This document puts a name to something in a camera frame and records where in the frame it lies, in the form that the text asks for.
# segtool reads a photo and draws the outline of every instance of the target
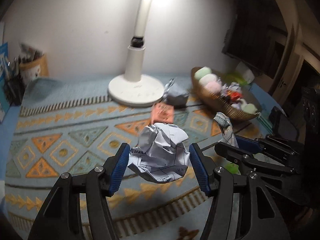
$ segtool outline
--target pink ball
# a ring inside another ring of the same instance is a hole
[[[206,84],[204,88],[206,88],[208,91],[210,91],[213,94],[220,94],[222,89],[221,85],[216,81],[209,82],[208,84]]]

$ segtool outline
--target brown star-shaped object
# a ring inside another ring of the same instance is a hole
[[[177,240],[192,240],[197,234],[199,230],[188,231],[184,227],[179,228],[179,238]]]

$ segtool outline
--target white wall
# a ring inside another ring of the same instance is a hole
[[[24,41],[47,52],[51,77],[121,73],[139,2],[14,0],[3,18],[10,59]],[[232,13],[232,0],[154,0],[143,72],[232,69],[237,61],[221,53]]]

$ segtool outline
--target pen holder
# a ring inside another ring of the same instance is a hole
[[[20,106],[24,95],[24,84],[20,74],[7,81],[7,90],[16,106]]]
[[[49,76],[46,54],[32,62],[20,63],[19,68],[25,87],[39,76]]]

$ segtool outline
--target silver screw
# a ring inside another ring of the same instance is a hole
[[[217,173],[224,172],[224,168],[222,168],[222,167],[216,167],[215,170],[216,170]]]
[[[254,172],[251,172],[249,176],[251,179],[256,179],[258,177],[258,175],[255,174]]]
[[[69,177],[69,173],[64,172],[64,173],[61,174],[60,177],[61,177],[62,179],[66,179],[67,177]]]
[[[97,166],[97,167],[94,168],[94,171],[95,172],[101,172],[101,171],[103,171],[103,167],[102,166]]]

